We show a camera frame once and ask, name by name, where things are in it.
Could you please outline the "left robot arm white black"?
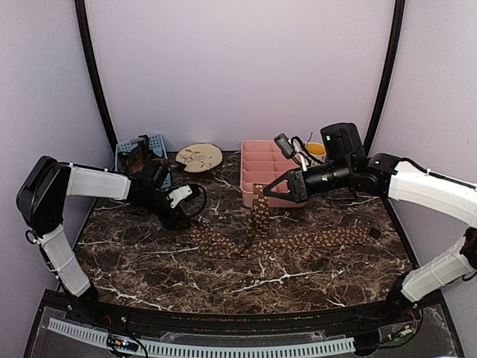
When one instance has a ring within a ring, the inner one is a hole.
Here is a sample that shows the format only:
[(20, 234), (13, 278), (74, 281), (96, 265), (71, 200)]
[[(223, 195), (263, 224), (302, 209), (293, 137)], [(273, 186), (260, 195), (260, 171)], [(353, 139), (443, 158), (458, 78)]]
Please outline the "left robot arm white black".
[(66, 220), (73, 206), (87, 219), (94, 203), (103, 198), (131, 204), (156, 216), (169, 230), (186, 225), (182, 203), (198, 193), (191, 184), (162, 189), (165, 171), (158, 163), (140, 173), (62, 162), (41, 156), (16, 195), (16, 207), (29, 229), (31, 243), (40, 247), (50, 271), (70, 295), (79, 298), (93, 290), (92, 281), (75, 255), (76, 239), (68, 237)]

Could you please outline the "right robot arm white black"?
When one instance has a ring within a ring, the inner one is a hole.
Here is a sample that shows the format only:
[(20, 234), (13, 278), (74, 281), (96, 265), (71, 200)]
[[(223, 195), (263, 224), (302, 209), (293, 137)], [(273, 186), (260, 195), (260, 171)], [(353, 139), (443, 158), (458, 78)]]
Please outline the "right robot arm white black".
[(397, 323), (409, 305), (456, 280), (476, 276), (476, 185), (425, 169), (407, 157), (375, 154), (370, 157), (358, 129), (351, 122), (328, 125), (320, 131), (325, 162), (313, 157), (301, 138), (279, 134), (274, 142), (287, 159), (300, 155), (291, 169), (268, 184), (265, 196), (307, 202), (317, 193), (349, 188), (383, 200), (425, 207), (467, 225), (465, 233), (425, 265), (400, 276), (381, 305), (381, 318)]

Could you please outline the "brown floral tie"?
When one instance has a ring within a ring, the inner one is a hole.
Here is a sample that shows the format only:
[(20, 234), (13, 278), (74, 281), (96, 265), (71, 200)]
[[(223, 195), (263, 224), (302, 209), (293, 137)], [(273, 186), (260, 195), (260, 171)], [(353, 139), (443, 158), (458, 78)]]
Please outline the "brown floral tie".
[(382, 232), (372, 226), (338, 227), (320, 231), (304, 231), (289, 235), (270, 235), (268, 198), (262, 184), (253, 186), (253, 201), (247, 220), (247, 230), (242, 244), (223, 236), (214, 228), (195, 224), (189, 231), (190, 240), (200, 251), (214, 258), (250, 259), (265, 257), (275, 251), (304, 248), (333, 248), (336, 246), (363, 245), (379, 239)]

